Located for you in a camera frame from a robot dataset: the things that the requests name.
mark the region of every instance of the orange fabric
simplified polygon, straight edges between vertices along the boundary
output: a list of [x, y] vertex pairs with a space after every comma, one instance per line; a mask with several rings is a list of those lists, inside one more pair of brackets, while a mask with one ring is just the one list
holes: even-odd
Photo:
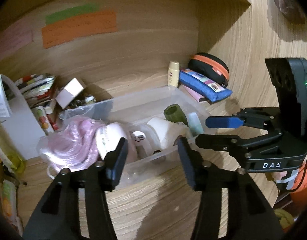
[[[296, 188], [301, 181], [304, 165], [305, 164], [303, 164], [299, 169], [299, 173], [295, 179], [295, 184], [293, 188]], [[300, 188], [295, 192], [291, 192], [290, 196], [291, 196], [292, 202], [295, 203], [295, 205], [298, 208], [303, 209], [307, 205], [307, 172], [306, 172], [306, 175], [303, 179], [303, 182]]]
[[202, 56], [202, 55], [194, 55], [193, 59], [200, 60], [200, 61], [202, 61], [206, 64], [211, 65], [212, 67], [214, 67], [215, 69], [220, 71], [227, 80], [229, 80], [229, 72], [220, 63], [218, 63], [218, 62], [216, 62], [216, 61], [214, 61], [214, 60], [212, 60], [208, 57]]
[[41, 29], [45, 49], [74, 38], [116, 31], [116, 13], [112, 10], [77, 15]]

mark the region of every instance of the white roll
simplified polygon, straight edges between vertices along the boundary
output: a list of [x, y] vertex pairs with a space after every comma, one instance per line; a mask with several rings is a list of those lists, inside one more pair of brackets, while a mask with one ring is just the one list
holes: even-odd
[[186, 136], [187, 129], [183, 125], [154, 117], [147, 123], [157, 134], [162, 150], [173, 147], [180, 136]]

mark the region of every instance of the white box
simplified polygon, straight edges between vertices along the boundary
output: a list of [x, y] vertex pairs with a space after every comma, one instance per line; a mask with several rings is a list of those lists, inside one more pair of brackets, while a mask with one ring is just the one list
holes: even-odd
[[65, 109], [85, 87], [86, 85], [81, 80], [73, 78], [56, 96], [56, 101], [62, 109]]

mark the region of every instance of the yellow bottle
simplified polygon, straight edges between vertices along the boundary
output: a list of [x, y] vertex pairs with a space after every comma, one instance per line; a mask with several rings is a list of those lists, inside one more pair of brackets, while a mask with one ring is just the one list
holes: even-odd
[[180, 65], [179, 62], [171, 61], [168, 69], [168, 85], [178, 87]]

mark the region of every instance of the orange sticky note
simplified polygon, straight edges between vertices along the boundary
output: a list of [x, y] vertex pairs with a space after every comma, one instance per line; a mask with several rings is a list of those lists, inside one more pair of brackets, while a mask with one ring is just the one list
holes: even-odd
[[77, 15], [41, 29], [45, 49], [74, 38], [116, 31], [116, 13], [112, 10]]

